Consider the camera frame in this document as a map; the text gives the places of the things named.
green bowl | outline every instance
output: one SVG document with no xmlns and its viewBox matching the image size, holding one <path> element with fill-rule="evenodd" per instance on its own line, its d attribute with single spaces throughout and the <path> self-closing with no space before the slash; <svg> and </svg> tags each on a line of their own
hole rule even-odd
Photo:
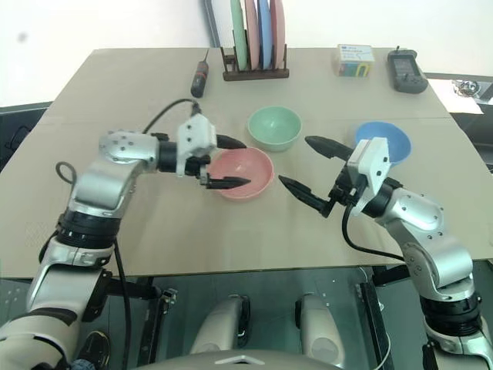
<svg viewBox="0 0 493 370">
<path fill-rule="evenodd" d="M 300 135 L 301 119 L 283 106 L 267 106 L 257 110 L 248 119 L 246 127 L 259 148 L 282 152 Z"/>
</svg>

blue bowl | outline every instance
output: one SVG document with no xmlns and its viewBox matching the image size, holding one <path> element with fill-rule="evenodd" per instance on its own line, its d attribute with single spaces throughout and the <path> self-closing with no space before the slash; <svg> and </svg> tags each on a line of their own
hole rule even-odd
<svg viewBox="0 0 493 370">
<path fill-rule="evenodd" d="M 411 141 L 406 133 L 392 123 L 372 121 L 362 124 L 356 131 L 354 141 L 386 137 L 392 166 L 403 162 L 411 154 Z"/>
</svg>

dish rack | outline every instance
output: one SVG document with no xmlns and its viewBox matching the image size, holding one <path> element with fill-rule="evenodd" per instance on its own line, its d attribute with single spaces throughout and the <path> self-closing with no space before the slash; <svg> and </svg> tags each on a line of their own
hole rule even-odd
<svg viewBox="0 0 493 370">
<path fill-rule="evenodd" d="M 246 34 L 246 47 L 248 49 L 248 35 Z M 272 47 L 272 60 L 276 60 L 276 50 Z M 290 76 L 290 70 L 287 68 L 287 45 L 284 44 L 283 68 L 276 69 L 274 63 L 270 69 L 255 69 L 252 70 L 250 54 L 248 53 L 248 69 L 240 71 L 238 69 L 238 57 L 236 55 L 236 47 L 233 47 L 233 54 L 227 55 L 224 48 L 221 46 L 221 56 L 223 57 L 224 81 L 247 81 L 252 79 L 286 79 Z"/>
</svg>

pink plate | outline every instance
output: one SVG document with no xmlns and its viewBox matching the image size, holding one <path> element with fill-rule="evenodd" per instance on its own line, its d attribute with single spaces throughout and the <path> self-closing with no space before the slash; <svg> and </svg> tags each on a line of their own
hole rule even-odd
<svg viewBox="0 0 493 370">
<path fill-rule="evenodd" d="M 259 66 L 260 40 L 257 10 L 253 0 L 245 0 L 246 28 L 248 32 L 248 49 L 250 50 L 250 63 L 252 70 Z"/>
<path fill-rule="evenodd" d="M 274 68 L 280 68 L 284 59 L 284 44 L 286 30 L 284 27 L 284 7 L 282 0 L 270 0 L 270 19 L 272 23 L 272 38 L 274 44 Z"/>
</svg>

bowl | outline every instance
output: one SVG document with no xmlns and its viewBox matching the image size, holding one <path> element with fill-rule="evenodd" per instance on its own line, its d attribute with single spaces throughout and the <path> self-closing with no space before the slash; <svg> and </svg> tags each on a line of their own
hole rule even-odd
<svg viewBox="0 0 493 370">
<path fill-rule="evenodd" d="M 268 155 L 257 148 L 224 150 L 210 164 L 209 173 L 214 179 L 235 176 L 251 180 L 241 187 L 218 190 L 231 200 L 249 200 L 260 195 L 272 182 L 274 166 Z"/>
<path fill-rule="evenodd" d="M 356 131 L 354 141 L 386 137 L 392 166 L 403 162 L 411 154 L 411 141 L 404 131 L 388 122 L 372 121 L 362 124 Z"/>
<path fill-rule="evenodd" d="M 246 127 L 259 148 L 282 152 L 300 135 L 301 119 L 283 106 L 267 106 L 257 110 L 248 119 Z"/>
</svg>

